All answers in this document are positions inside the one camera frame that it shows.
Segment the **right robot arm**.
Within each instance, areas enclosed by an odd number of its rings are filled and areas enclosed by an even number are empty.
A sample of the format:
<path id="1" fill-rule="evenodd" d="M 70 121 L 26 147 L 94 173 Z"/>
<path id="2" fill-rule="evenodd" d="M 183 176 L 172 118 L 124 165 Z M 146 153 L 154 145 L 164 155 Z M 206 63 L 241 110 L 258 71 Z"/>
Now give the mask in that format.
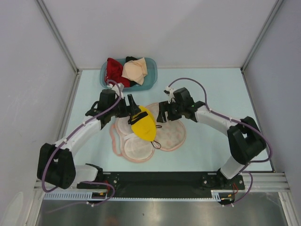
<path id="1" fill-rule="evenodd" d="M 230 158 L 216 172 L 220 188 L 228 189 L 233 185 L 234 177 L 266 148 L 267 143 L 253 118 L 235 120 L 223 116 L 210 109 L 205 102 L 195 102 L 186 88 L 175 90 L 166 87 L 164 93 L 169 99 L 159 103 L 157 122 L 166 123 L 185 117 L 205 124 L 228 138 Z"/>

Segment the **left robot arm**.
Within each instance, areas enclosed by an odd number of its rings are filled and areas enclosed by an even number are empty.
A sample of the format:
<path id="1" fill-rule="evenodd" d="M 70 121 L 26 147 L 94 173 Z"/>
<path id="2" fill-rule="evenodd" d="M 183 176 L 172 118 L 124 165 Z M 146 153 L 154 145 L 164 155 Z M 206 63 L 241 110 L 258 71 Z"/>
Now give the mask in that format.
<path id="1" fill-rule="evenodd" d="M 54 144 L 45 143 L 40 149 L 37 178 L 42 181 L 46 193 L 54 189 L 67 189 L 73 184 L 89 183 L 93 188 L 103 185 L 101 168 L 93 164 L 75 165 L 74 156 L 96 133 L 101 131 L 112 117 L 124 118 L 140 113 L 131 94 L 123 97 L 121 92 L 104 89 L 99 100 L 86 112 L 83 122 L 69 135 Z"/>

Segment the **yellow black bra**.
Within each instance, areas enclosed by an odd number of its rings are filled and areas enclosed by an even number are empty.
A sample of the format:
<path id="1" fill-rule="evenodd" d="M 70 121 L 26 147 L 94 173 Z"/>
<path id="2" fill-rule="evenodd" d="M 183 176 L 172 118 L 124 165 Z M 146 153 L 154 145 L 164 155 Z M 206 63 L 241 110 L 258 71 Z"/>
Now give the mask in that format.
<path id="1" fill-rule="evenodd" d="M 149 109 L 141 105 L 138 107 L 141 111 L 134 116 L 130 116 L 128 120 L 131 130 L 138 138 L 150 142 L 155 149 L 161 149 L 162 145 L 155 138 L 157 129 L 162 126 L 157 125 Z"/>

